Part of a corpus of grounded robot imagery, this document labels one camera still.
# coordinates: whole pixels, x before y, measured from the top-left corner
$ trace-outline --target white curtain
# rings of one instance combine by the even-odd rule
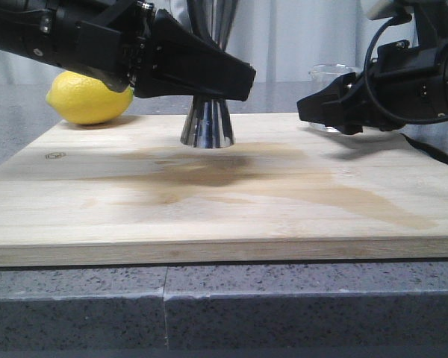
[[[157,0],[181,17],[184,0]],[[256,81],[306,81],[317,63],[361,67],[384,20],[370,21],[359,0],[240,0],[228,52],[250,62]],[[381,43],[414,38],[414,23],[388,30]],[[60,69],[0,51],[0,84],[49,84]]]

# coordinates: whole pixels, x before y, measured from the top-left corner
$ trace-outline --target liquid spill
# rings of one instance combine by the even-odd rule
[[[122,154],[120,158],[125,160],[151,160],[159,170],[90,180],[109,180],[150,194],[146,203],[137,201],[136,205],[174,204],[192,197],[252,204],[249,197],[271,197],[338,207],[362,217],[415,229],[436,225],[371,191],[336,183],[329,169],[317,166],[291,145],[257,142],[220,151],[176,153],[175,150],[153,148]],[[246,199],[233,197],[239,195],[245,195]]]

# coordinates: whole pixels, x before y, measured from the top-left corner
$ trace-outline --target wooden board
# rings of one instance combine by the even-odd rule
[[[0,266],[448,257],[448,166],[398,133],[232,121],[221,150],[183,116],[61,122],[0,166]]]

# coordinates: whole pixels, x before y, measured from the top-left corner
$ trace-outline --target wood grain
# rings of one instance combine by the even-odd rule
[[[0,266],[448,257],[448,166],[398,133],[232,120],[221,150],[183,116],[61,122],[0,166]]]

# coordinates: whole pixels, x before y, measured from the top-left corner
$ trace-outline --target yellow lemon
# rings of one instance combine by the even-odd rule
[[[68,122],[95,125],[120,116],[133,101],[133,91],[109,90],[95,78],[66,71],[53,81],[46,102]]]

